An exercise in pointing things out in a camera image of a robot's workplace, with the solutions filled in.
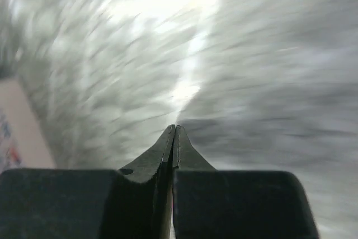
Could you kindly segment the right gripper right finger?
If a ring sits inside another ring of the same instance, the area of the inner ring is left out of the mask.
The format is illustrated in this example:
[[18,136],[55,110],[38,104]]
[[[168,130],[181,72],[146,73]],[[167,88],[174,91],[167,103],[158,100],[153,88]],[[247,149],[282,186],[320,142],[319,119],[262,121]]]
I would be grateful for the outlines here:
[[217,170],[177,126],[173,141],[177,238],[318,238],[298,178],[287,171]]

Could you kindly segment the Little Women paperback book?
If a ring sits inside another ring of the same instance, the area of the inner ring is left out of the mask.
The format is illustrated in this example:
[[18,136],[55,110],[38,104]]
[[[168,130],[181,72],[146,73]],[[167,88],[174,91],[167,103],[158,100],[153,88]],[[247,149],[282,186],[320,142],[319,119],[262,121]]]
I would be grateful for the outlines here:
[[18,80],[1,80],[1,171],[55,168],[55,162]]

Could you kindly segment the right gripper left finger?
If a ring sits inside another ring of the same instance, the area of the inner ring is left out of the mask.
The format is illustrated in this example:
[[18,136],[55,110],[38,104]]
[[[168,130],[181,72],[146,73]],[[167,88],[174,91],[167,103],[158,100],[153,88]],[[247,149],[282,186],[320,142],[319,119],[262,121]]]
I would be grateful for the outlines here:
[[174,136],[170,125],[118,170],[3,172],[1,237],[167,238]]

